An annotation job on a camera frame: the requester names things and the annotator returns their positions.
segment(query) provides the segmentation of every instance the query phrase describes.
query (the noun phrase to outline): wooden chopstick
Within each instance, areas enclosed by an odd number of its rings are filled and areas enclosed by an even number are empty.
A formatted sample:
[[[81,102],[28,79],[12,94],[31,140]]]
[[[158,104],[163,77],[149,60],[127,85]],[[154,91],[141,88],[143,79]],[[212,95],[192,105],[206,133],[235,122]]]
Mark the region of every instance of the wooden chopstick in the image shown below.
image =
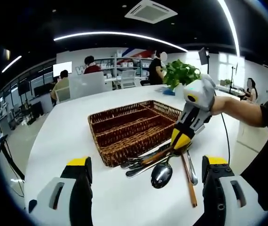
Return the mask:
[[[195,195],[194,187],[193,187],[193,185],[192,185],[192,183],[190,181],[190,178],[189,178],[189,170],[187,168],[187,165],[186,165],[186,162],[185,162],[183,153],[181,153],[181,159],[182,159],[182,163],[184,165],[184,168],[185,168],[185,171],[186,171],[187,180],[188,180],[188,183],[189,183],[190,201],[191,201],[192,207],[194,208],[194,207],[197,206],[197,198],[196,198],[196,195]]]

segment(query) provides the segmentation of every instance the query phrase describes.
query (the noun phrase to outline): green plant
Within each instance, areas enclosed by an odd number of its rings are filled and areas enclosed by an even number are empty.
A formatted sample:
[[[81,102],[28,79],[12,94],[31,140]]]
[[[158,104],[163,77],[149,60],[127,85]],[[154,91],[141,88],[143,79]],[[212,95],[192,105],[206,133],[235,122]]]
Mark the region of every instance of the green plant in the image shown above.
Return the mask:
[[[232,82],[230,81],[230,79],[225,79],[225,85],[228,86],[228,85],[231,85],[231,83],[232,83]]]
[[[199,69],[192,65],[184,64],[179,59],[168,63],[164,70],[166,71],[166,75],[163,83],[168,85],[170,89],[174,89],[179,83],[188,85],[192,81],[200,79]]]

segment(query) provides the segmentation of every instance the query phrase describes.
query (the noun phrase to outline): red shirt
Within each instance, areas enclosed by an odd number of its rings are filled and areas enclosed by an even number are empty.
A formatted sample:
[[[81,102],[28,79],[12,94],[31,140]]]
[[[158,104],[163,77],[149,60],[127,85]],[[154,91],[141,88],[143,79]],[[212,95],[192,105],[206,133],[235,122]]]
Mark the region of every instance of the red shirt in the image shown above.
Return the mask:
[[[93,72],[100,72],[100,71],[101,71],[101,69],[99,66],[92,65],[92,66],[89,66],[88,68],[85,69],[84,74],[93,73]]]

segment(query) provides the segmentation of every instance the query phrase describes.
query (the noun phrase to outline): brown basket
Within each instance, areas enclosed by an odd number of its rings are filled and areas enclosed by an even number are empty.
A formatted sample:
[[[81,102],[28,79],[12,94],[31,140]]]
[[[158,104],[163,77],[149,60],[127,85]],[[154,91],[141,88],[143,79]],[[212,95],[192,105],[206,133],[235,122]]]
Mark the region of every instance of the brown basket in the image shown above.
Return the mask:
[[[170,139],[180,113],[149,100],[92,114],[88,122],[103,162],[115,167]]]

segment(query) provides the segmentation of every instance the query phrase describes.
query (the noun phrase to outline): hand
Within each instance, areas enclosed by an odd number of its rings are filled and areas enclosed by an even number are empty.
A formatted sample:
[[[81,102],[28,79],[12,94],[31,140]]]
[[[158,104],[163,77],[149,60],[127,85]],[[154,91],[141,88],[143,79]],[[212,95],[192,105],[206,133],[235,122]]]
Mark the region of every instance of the hand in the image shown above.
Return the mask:
[[[211,113],[213,115],[221,114],[224,110],[226,100],[227,100],[226,97],[215,96],[214,97],[214,104],[210,110]]]

